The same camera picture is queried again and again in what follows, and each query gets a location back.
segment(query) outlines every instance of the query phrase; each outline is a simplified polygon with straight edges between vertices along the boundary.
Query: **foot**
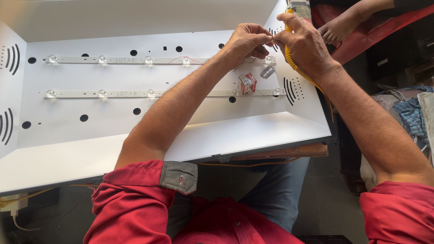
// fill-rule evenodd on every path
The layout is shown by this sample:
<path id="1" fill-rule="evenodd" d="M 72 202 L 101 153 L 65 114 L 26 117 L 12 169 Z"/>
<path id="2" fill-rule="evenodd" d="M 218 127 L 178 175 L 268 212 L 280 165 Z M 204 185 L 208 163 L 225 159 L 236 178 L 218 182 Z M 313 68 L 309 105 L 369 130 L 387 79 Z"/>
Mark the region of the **foot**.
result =
<path id="1" fill-rule="evenodd" d="M 360 23 L 360 18 L 357 15 L 345 11 L 320 27 L 318 31 L 326 44 L 337 44 L 353 32 Z"/>

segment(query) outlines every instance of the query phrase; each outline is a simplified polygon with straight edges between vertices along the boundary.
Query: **small cardboard box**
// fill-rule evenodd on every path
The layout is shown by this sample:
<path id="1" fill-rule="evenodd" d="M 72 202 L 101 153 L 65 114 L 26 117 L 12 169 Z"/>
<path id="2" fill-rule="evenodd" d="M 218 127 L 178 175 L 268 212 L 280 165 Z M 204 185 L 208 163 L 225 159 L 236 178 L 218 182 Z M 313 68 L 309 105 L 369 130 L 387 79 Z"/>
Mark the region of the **small cardboard box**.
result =
<path id="1" fill-rule="evenodd" d="M 238 77 L 238 90 L 243 96 L 252 94 L 255 92 L 256 82 L 251 73 L 241 75 Z"/>

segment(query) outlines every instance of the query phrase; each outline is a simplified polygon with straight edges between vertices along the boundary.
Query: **white led strip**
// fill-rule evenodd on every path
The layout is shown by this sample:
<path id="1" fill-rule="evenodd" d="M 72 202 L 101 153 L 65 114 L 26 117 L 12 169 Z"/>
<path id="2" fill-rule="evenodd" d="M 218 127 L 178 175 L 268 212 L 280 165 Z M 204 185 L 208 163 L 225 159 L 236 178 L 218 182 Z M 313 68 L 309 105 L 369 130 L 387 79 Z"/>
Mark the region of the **white led strip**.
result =
<path id="1" fill-rule="evenodd" d="M 279 89 L 279 95 L 285 95 L 285 89 L 263 89 L 245 96 L 272 96 Z M 44 92 L 44 98 L 136 98 L 136 97 L 161 97 L 166 91 L 52 91 Z M 208 96 L 241 96 L 237 89 L 234 90 L 212 90 Z"/>
<path id="2" fill-rule="evenodd" d="M 123 63 L 123 64 L 204 64 L 209 59 L 189 58 L 181 56 L 178 58 L 159 58 L 159 57 L 70 57 L 55 56 L 46 57 L 46 63 Z M 245 58 L 248 64 L 275 64 L 276 58 L 267 56 L 265 59 Z"/>

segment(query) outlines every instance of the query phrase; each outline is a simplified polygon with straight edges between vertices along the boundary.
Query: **yellow handle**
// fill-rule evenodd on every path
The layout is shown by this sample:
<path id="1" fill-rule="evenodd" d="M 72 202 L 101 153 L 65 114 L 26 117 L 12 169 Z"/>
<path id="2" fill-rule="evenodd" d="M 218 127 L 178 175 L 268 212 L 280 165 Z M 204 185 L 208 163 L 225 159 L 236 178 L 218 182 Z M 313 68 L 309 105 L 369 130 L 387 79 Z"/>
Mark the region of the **yellow handle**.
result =
<path id="1" fill-rule="evenodd" d="M 286 10 L 287 13 L 294 13 L 294 9 L 288 9 Z M 292 32 L 293 30 L 288 26 L 287 23 L 285 23 L 285 30 L 288 32 Z M 289 49 L 288 45 L 285 45 L 285 58 L 287 63 L 291 66 L 291 68 L 295 71 L 297 71 L 301 76 L 303 76 L 303 78 L 305 78 L 306 80 L 312 82 L 323 94 L 324 97 L 326 98 L 325 101 L 327 102 L 327 106 L 329 108 L 329 112 L 330 112 L 330 116 L 332 118 L 332 122 L 333 122 L 333 111 L 332 111 L 332 105 L 330 103 L 329 98 L 327 97 L 327 95 L 324 93 L 323 89 L 315 82 L 313 81 L 311 78 L 309 78 L 307 75 L 303 74 L 303 72 L 301 72 L 298 69 L 298 66 L 294 63 L 293 58 L 291 56 L 291 49 Z"/>

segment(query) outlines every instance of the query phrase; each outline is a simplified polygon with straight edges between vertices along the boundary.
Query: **led bulb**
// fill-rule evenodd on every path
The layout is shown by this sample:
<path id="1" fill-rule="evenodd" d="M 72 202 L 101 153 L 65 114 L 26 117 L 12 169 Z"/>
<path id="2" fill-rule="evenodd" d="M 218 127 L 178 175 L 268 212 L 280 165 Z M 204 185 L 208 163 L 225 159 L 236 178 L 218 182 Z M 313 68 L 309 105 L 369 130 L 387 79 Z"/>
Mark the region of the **led bulb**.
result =
<path id="1" fill-rule="evenodd" d="M 56 98 L 56 96 L 57 96 L 57 92 L 56 92 L 56 91 L 53 91 L 53 90 L 47 90 L 47 91 L 45 92 L 45 94 L 46 94 L 47 97 L 49 97 L 49 98 Z"/>
<path id="2" fill-rule="evenodd" d="M 184 57 L 184 59 L 182 60 L 183 64 L 190 64 L 190 59 L 187 57 Z"/>
<path id="3" fill-rule="evenodd" d="M 145 63 L 147 63 L 147 64 L 152 64 L 154 61 L 152 60 L 152 57 L 151 56 L 146 56 L 145 57 Z"/>
<path id="4" fill-rule="evenodd" d="M 154 90 L 148 90 L 148 97 L 155 97 L 155 91 Z"/>
<path id="5" fill-rule="evenodd" d="M 271 63 L 272 62 L 272 58 L 271 58 L 271 56 L 267 56 L 267 57 L 265 57 L 265 63 Z"/>
<path id="6" fill-rule="evenodd" d="M 101 97 L 101 98 L 105 98 L 105 97 L 107 97 L 109 94 L 105 91 L 105 90 L 100 90 L 99 92 L 98 92 L 98 97 Z"/>
<path id="7" fill-rule="evenodd" d="M 98 57 L 98 62 L 99 63 L 107 63 L 107 58 L 103 55 Z"/>
<path id="8" fill-rule="evenodd" d="M 280 88 L 276 88 L 276 89 L 274 89 L 274 91 L 273 91 L 273 95 L 275 95 L 275 96 L 278 96 L 278 95 L 280 95 L 282 93 L 282 91 L 280 90 Z"/>
<path id="9" fill-rule="evenodd" d="M 233 89 L 231 92 L 232 96 L 238 96 L 238 89 Z"/>
<path id="10" fill-rule="evenodd" d="M 57 63 L 59 61 L 59 57 L 51 54 L 50 56 L 48 56 L 48 61 L 50 63 Z"/>

